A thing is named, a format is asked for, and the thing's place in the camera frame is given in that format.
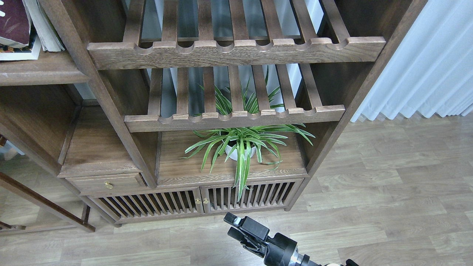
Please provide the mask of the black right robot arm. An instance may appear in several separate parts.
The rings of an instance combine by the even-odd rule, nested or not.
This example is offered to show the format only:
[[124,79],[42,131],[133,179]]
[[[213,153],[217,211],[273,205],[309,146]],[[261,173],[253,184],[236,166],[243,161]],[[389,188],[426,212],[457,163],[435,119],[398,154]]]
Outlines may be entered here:
[[267,266],[317,266],[308,255],[298,252],[297,242],[276,233],[268,236],[270,229],[254,219],[240,218],[227,212],[224,221],[231,225],[228,236],[240,242],[244,249],[264,259]]

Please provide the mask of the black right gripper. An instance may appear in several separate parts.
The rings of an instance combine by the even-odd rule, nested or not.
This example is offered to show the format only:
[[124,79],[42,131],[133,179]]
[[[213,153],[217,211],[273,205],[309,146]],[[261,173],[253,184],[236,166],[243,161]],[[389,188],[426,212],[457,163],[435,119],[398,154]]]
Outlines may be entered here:
[[239,217],[227,212],[224,222],[233,227],[227,235],[240,242],[244,249],[263,258],[267,266],[298,266],[297,243],[277,233],[269,237],[269,228],[250,217]]

